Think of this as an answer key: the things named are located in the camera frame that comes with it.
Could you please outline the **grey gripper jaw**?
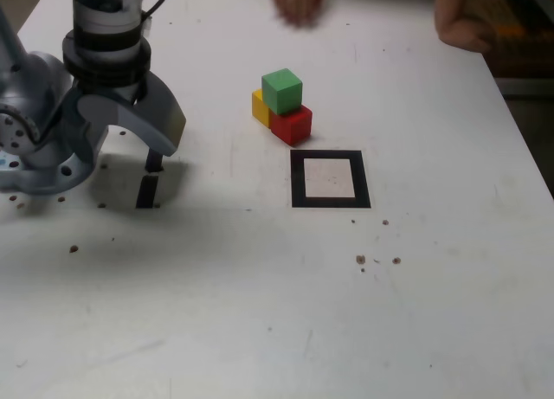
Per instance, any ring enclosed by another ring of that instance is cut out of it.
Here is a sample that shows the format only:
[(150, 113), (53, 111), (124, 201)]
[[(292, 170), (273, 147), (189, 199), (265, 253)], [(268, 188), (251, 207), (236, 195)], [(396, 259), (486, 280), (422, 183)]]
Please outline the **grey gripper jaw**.
[(155, 152), (171, 156), (180, 144), (186, 118), (172, 91), (154, 73), (146, 74), (144, 86), (145, 93), (135, 103), (113, 92), (90, 94), (101, 97), (102, 108), (109, 113), (107, 128), (125, 128)]

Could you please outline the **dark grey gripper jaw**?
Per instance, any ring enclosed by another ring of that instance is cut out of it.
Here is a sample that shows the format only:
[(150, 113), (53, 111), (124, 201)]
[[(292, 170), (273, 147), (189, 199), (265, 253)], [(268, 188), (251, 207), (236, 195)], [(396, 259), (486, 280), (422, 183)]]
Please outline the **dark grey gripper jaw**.
[(71, 87), (61, 103), (61, 131), (68, 148), (84, 164), (96, 165), (107, 135), (107, 113), (101, 97)]

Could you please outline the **person's hand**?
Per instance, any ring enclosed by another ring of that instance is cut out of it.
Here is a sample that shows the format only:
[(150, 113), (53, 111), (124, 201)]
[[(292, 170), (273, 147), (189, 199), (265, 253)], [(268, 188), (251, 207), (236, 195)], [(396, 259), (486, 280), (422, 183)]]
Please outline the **person's hand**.
[(315, 24), (324, 0), (273, 0), (283, 21), (295, 27)]

